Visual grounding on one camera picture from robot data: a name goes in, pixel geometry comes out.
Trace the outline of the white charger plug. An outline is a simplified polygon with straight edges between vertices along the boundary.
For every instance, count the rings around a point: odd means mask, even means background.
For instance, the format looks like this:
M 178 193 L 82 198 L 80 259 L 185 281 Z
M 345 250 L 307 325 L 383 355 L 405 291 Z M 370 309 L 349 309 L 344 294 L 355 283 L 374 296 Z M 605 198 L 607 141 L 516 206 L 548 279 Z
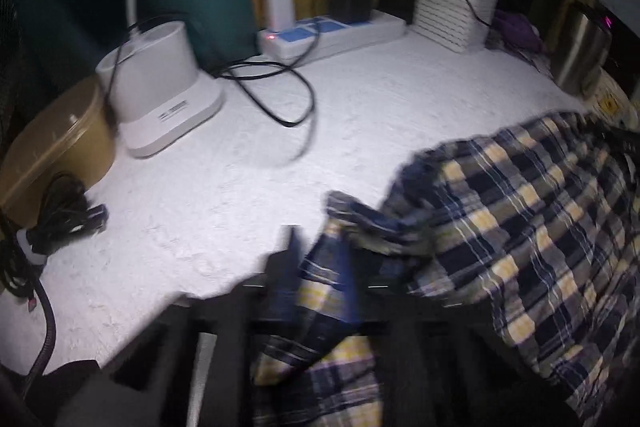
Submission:
M 262 0 L 267 28 L 280 32 L 295 26 L 294 0 Z

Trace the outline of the white cartoon mug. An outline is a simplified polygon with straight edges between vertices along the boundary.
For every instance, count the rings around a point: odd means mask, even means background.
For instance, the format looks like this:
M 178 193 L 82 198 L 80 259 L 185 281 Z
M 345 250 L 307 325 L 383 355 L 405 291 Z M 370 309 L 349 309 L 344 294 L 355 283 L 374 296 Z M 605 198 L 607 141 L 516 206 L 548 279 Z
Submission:
M 593 74 L 585 91 L 591 112 L 612 126 L 639 130 L 639 106 L 631 102 L 620 85 L 600 68 Z

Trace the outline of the white desk lamp base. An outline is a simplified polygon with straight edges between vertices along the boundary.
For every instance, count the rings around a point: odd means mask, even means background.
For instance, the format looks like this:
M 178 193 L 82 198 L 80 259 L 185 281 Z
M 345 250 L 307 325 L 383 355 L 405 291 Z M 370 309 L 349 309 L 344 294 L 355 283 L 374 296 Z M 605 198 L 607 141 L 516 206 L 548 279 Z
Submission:
M 220 81 L 200 69 L 181 20 L 143 31 L 96 65 L 129 154 L 153 156 L 224 105 Z

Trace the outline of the blue yellow plaid pants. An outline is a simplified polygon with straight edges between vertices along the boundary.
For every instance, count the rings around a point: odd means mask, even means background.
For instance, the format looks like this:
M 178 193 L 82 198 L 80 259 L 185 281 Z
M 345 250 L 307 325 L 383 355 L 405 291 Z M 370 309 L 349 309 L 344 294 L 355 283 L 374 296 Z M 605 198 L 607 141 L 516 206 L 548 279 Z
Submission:
M 328 195 L 299 277 L 255 363 L 258 426 L 636 421 L 638 134 L 560 112 L 421 150 L 378 207 Z

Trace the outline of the white power strip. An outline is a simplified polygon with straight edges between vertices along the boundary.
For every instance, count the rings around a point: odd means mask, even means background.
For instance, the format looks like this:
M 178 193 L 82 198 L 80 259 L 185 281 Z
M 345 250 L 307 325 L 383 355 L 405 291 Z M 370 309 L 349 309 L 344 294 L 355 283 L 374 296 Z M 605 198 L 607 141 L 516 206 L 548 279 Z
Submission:
M 366 22 L 344 24 L 318 16 L 299 20 L 288 30 L 262 30 L 257 41 L 262 54 L 282 63 L 294 63 L 301 57 L 298 64 L 302 65 L 399 39 L 406 29 L 401 18 L 374 10 Z

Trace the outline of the stainless steel tumbler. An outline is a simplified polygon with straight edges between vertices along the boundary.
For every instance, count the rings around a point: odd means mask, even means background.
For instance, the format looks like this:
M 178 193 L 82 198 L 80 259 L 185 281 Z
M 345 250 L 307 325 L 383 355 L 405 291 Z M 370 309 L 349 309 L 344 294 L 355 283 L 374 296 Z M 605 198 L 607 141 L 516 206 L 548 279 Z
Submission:
M 604 63 L 611 40 L 610 26 L 603 15 L 585 3 L 572 2 L 551 55 L 554 83 L 567 94 L 582 96 L 588 79 Z

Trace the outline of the brown lidded container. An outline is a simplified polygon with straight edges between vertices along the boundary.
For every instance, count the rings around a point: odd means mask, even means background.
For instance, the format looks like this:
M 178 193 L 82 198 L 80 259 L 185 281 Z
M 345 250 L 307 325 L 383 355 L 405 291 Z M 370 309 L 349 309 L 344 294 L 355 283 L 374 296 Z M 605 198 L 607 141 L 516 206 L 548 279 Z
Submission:
M 69 172 L 89 188 L 106 175 L 114 158 L 100 80 L 91 75 L 43 109 L 11 144 L 1 165 L 1 210 L 30 227 L 56 174 Z

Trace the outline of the purple cloth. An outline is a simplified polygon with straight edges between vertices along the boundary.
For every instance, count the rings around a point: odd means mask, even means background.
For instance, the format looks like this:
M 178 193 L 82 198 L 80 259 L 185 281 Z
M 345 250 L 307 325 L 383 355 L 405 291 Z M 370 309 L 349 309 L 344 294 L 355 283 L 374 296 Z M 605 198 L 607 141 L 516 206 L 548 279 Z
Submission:
M 533 53 L 544 50 L 537 28 L 523 14 L 497 10 L 491 27 L 498 31 L 504 43 L 514 48 Z

